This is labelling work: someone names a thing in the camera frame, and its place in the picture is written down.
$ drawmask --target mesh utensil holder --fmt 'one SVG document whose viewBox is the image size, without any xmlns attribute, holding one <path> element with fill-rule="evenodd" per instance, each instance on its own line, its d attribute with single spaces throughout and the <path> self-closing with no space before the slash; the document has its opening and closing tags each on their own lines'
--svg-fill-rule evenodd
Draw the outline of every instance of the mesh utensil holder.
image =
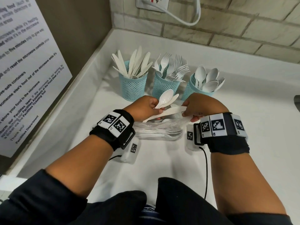
<svg viewBox="0 0 300 225">
<path fill-rule="evenodd" d="M 193 74 L 190 76 L 190 80 L 187 84 L 187 87 L 185 88 L 185 92 L 183 93 L 183 96 L 181 97 L 182 101 L 185 101 L 194 92 L 204 94 L 204 95 L 209 95 L 209 96 L 212 96 L 215 93 L 215 92 L 201 91 L 200 89 L 195 87 L 195 84 L 196 84 L 196 79 L 195 79 L 195 74 Z"/>
<path fill-rule="evenodd" d="M 124 61 L 126 70 L 129 70 L 129 61 Z M 139 79 L 129 79 L 119 73 L 122 97 L 130 102 L 141 98 L 145 92 L 145 85 L 148 73 Z"/>
<path fill-rule="evenodd" d="M 180 82 L 179 81 L 167 81 L 165 79 L 162 79 L 158 74 L 157 71 L 155 71 L 155 77 L 154 77 L 154 86 L 152 91 L 152 96 L 159 99 L 160 96 L 169 89 L 172 89 L 174 91 L 174 95 L 178 89 Z"/>
</svg>

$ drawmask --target wall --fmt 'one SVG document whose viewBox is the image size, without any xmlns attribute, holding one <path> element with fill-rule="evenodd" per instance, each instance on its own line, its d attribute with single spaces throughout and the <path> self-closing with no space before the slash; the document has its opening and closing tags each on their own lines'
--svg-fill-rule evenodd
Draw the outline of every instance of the wall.
<svg viewBox="0 0 300 225">
<path fill-rule="evenodd" d="M 36 0 L 73 78 L 12 158 L 0 156 L 0 173 L 7 173 L 49 115 L 74 78 L 87 63 L 110 29 L 109 0 Z"/>
<path fill-rule="evenodd" d="M 186 21 L 193 0 L 170 0 L 168 10 Z M 135 0 L 110 0 L 115 28 L 198 43 L 287 62 L 300 62 L 300 0 L 201 0 L 197 25 L 138 9 Z"/>
</svg>

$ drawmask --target wristband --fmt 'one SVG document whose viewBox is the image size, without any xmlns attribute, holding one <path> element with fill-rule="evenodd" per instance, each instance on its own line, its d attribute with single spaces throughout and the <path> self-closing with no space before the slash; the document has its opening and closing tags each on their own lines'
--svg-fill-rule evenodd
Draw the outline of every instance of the wristband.
<svg viewBox="0 0 300 225">
<path fill-rule="evenodd" d="M 90 135 L 96 135 L 111 145 L 115 151 L 124 149 L 135 135 L 134 119 L 125 110 L 114 110 L 104 116 L 92 129 Z"/>
<path fill-rule="evenodd" d="M 248 135 L 240 116 L 228 112 L 209 115 L 200 121 L 201 142 L 208 145 L 210 152 L 227 155 L 249 153 Z"/>
</svg>

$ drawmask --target notice sign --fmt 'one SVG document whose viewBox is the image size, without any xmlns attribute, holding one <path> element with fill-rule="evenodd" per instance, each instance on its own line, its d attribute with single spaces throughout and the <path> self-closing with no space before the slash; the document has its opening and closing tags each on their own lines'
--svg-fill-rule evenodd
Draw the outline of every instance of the notice sign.
<svg viewBox="0 0 300 225">
<path fill-rule="evenodd" d="M 71 77 L 35 0 L 0 0 L 0 155 L 13 156 Z"/>
</svg>

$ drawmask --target power socket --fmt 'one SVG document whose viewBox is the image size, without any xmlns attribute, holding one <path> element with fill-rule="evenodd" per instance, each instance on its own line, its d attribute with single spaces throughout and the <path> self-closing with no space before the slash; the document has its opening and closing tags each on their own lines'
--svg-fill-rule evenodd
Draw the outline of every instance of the power socket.
<svg viewBox="0 0 300 225">
<path fill-rule="evenodd" d="M 155 4 L 158 4 L 159 6 L 165 8 L 165 9 L 168 9 L 168 6 L 169 6 L 169 0 L 148 0 L 148 1 L 153 2 Z M 137 8 L 140 8 L 140 9 L 153 10 L 153 11 L 157 11 L 157 12 L 162 12 L 163 13 L 163 11 L 159 10 L 156 7 L 144 4 L 142 2 L 142 0 L 137 0 L 136 1 L 136 6 L 137 6 Z"/>
</svg>

